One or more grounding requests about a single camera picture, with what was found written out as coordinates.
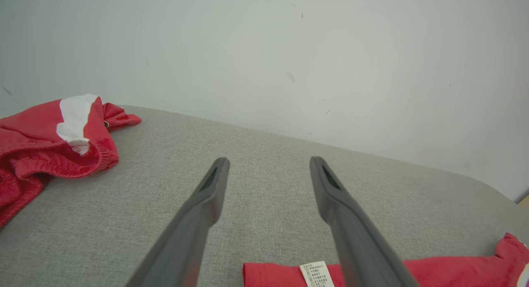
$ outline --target wall mark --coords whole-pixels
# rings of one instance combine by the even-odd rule
[[[4,88],[4,91],[7,93],[7,95],[9,95],[9,97],[11,97],[11,99],[13,99],[13,101],[20,105],[20,103],[15,99],[15,96],[11,94],[11,92],[5,87],[5,85],[2,85],[2,88]]]
[[[289,78],[291,79],[291,81],[292,81],[293,83],[295,83],[296,80],[294,79],[294,75],[293,75],[290,71],[287,71],[287,74],[288,74]]]

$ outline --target red clothing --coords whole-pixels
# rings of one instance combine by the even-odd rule
[[[0,227],[41,192],[40,173],[81,178],[112,167],[118,155],[108,131],[140,122],[95,95],[0,119]]]
[[[433,257],[404,261],[421,287],[526,287],[529,251],[506,234],[494,256]],[[327,265],[335,287],[345,287],[340,265]],[[244,287],[307,287],[298,266],[244,263]]]

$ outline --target white stripe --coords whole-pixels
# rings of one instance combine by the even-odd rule
[[[64,122],[57,124],[57,135],[68,142],[72,150],[81,155],[84,155],[90,148],[84,129],[92,103],[96,101],[96,98],[98,98],[96,95],[85,94],[62,99],[59,103]]]
[[[529,263],[527,263],[524,270],[522,270],[522,273],[518,278],[518,283],[516,283],[516,287],[526,287],[527,281],[529,281]]]

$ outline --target clothing label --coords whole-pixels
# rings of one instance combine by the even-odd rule
[[[325,261],[307,263],[299,268],[308,287],[334,287]]]

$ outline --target gray fabric surface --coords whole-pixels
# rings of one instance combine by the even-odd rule
[[[457,174],[314,142],[125,107],[143,123],[112,133],[120,160],[57,178],[0,232],[2,286],[123,286],[217,157],[231,170],[199,286],[242,286],[243,262],[338,258],[308,163],[326,159],[402,259],[491,255],[505,232],[529,243],[528,214]]]

